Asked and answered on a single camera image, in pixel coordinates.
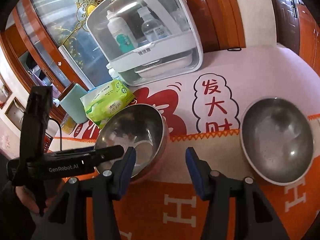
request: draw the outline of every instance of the human hand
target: human hand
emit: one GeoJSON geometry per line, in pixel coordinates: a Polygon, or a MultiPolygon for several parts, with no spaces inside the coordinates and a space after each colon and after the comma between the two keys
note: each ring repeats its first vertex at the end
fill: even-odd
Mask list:
{"type": "MultiPolygon", "coordinates": [[[[57,192],[62,188],[64,185],[64,181],[61,180],[60,185],[58,186],[57,192]]],[[[17,186],[15,187],[15,192],[21,203],[27,207],[30,211],[39,214],[39,208],[38,205],[36,204],[36,200],[34,195],[27,190],[24,186],[17,186]]],[[[50,197],[45,201],[45,204],[47,207],[49,207],[52,203],[52,201],[55,199],[56,196],[50,197]]]]}

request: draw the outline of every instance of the white storage container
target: white storage container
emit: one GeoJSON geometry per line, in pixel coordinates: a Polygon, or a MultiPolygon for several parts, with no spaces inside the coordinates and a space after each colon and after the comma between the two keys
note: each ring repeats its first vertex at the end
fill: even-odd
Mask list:
{"type": "Polygon", "coordinates": [[[131,86],[189,73],[202,64],[200,37],[185,0],[103,0],[87,27],[110,62],[107,67],[131,86]],[[141,16],[149,11],[151,20],[143,20],[138,10],[141,16]],[[149,42],[146,29],[159,39],[149,42]]]}

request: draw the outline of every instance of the metal bowl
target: metal bowl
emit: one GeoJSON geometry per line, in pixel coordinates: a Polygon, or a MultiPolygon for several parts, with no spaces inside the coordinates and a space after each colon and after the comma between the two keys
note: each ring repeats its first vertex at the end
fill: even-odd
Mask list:
{"type": "MultiPolygon", "coordinates": [[[[136,164],[131,180],[145,177],[160,160],[167,143],[169,130],[159,111],[150,105],[128,106],[115,114],[100,132],[95,149],[121,145],[136,149],[136,164]]],[[[101,163],[99,173],[110,169],[116,160],[101,163]]]]}
{"type": "Polygon", "coordinates": [[[264,98],[252,103],[243,115],[240,138],[252,168],[273,184],[292,184],[311,166],[314,146],[309,122],[287,100],[264,98]]]}

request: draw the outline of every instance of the black cable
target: black cable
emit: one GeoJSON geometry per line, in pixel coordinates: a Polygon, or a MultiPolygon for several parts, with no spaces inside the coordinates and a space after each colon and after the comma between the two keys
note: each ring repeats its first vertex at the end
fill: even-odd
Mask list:
{"type": "Polygon", "coordinates": [[[55,120],[55,119],[53,119],[51,117],[49,118],[49,120],[55,121],[59,126],[59,129],[60,129],[60,151],[62,151],[62,131],[61,131],[61,126],[60,126],[60,124],[59,124],[59,122],[57,120],[55,120]]]}

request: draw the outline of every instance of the container lid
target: container lid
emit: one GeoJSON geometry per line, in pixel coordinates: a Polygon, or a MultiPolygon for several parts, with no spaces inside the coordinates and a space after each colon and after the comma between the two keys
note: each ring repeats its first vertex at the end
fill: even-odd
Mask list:
{"type": "Polygon", "coordinates": [[[143,16],[150,14],[150,11],[149,11],[148,7],[146,7],[146,6],[138,9],[137,12],[138,12],[140,18],[143,18],[143,16]]]}
{"type": "Polygon", "coordinates": [[[112,17],[114,17],[116,14],[110,10],[107,11],[107,19],[110,20],[112,17]]]}

